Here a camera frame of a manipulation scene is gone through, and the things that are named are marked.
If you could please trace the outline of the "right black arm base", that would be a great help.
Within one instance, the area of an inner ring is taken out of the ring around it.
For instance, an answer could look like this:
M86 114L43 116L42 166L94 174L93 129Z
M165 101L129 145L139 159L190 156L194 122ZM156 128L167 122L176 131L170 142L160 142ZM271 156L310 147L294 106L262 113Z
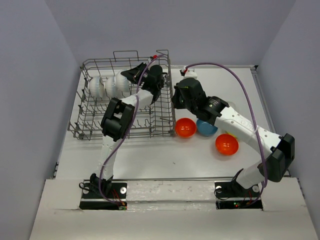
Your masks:
M231 181L214 183L217 210L263 209L260 188L256 184L249 189L233 186Z

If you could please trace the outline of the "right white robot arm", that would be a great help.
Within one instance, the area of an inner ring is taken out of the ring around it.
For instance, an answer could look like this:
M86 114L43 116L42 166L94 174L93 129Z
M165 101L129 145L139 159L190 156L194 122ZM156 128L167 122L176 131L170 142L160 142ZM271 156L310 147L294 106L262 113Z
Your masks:
M189 77L178 82L171 100L175 109L187 109L198 119L231 133L258 153L263 153L264 160L242 168L234 176L230 190L235 196L242 196L264 180L280 182L295 158L295 138L292 135L281 136L254 126L228 102L217 96L207 96L197 79Z

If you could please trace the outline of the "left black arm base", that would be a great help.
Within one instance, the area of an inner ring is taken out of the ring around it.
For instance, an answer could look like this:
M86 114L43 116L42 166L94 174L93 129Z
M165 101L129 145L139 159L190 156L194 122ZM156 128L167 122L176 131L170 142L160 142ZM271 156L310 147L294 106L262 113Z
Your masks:
M89 181L80 182L79 188L82 190L79 208L81 210L108 210L118 211L127 209L127 183L113 181L105 199L97 187L91 185Z

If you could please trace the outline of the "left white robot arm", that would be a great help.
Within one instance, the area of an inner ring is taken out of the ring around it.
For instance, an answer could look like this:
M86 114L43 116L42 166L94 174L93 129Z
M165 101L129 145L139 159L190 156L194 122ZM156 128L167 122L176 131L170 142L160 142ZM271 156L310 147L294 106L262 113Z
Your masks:
M138 110L150 106L161 95L165 85L163 68L141 63L115 76L114 84L120 91L129 83L137 86L136 93L122 99L111 98L100 123L102 148L97 170L89 178L89 189L101 198L110 194L117 151L130 132Z

